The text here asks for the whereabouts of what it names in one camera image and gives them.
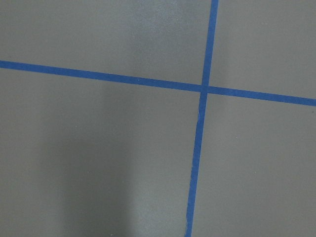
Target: floor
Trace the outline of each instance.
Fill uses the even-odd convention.
[[[0,9],[1,236],[316,236],[315,1]]]

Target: gray surface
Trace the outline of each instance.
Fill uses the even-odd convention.
[[[211,95],[192,236],[316,236],[315,121],[315,107]]]
[[[210,1],[0,2],[0,59],[201,83]]]
[[[213,86],[316,98],[316,1],[220,0]]]
[[[184,235],[198,93],[0,78],[0,236]]]

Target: blue tape line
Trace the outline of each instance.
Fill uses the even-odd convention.
[[[187,228],[186,228],[186,233],[184,235],[185,237],[191,237],[192,227],[193,227],[194,208],[195,208],[197,184],[198,184],[198,169],[199,169],[199,160],[200,160],[201,147],[202,147],[204,118],[205,118],[207,93],[208,93],[207,90],[208,90],[211,64],[212,64],[217,8],[218,8],[218,0],[212,0],[209,23],[208,23],[208,31],[207,31],[207,41],[206,41],[206,49],[205,49],[201,93],[200,93],[199,105],[198,105],[198,119],[197,119],[196,136],[195,136],[193,159],[192,159],[191,180],[190,180],[190,189],[189,189],[188,206],[187,206]]]
[[[21,70],[21,71],[27,71],[27,72],[45,73],[45,74],[55,74],[55,75],[61,75],[61,76],[70,76],[70,77],[78,77],[78,78],[86,78],[86,79],[122,82],[122,83],[129,83],[129,84],[138,84],[138,85],[146,85],[146,86],[154,86],[154,87],[170,88],[170,89],[178,89],[178,90],[186,90],[186,91],[194,91],[194,92],[201,91],[201,85],[190,84],[190,83],[165,81],[165,80],[157,80],[157,79],[147,79],[147,78],[137,78],[137,77],[121,76],[121,75],[114,75],[114,74],[108,74],[108,73],[98,73],[98,72],[90,72],[90,71],[67,69],[67,68],[56,68],[56,67],[50,67],[50,66],[17,63],[17,62],[9,62],[9,61],[2,61],[2,60],[0,60],[0,68]],[[250,98],[250,99],[316,106],[316,99],[295,97],[295,96],[289,96],[289,95],[278,95],[278,94],[230,89],[230,88],[215,87],[215,86],[210,86],[207,92],[210,94],[217,94],[217,95],[228,95],[228,96],[244,97],[244,98]]]
[[[200,85],[0,60],[0,68],[200,92]]]
[[[251,99],[258,99],[258,100],[277,101],[277,102],[284,102],[284,103],[291,103],[291,104],[298,104],[298,105],[316,106],[316,99],[295,97],[295,96],[289,96],[289,95],[270,94],[270,93],[255,92],[255,91],[248,91],[248,90],[237,90],[237,89],[210,86],[208,88],[208,93],[217,94],[217,95],[244,97],[244,98],[251,98]]]

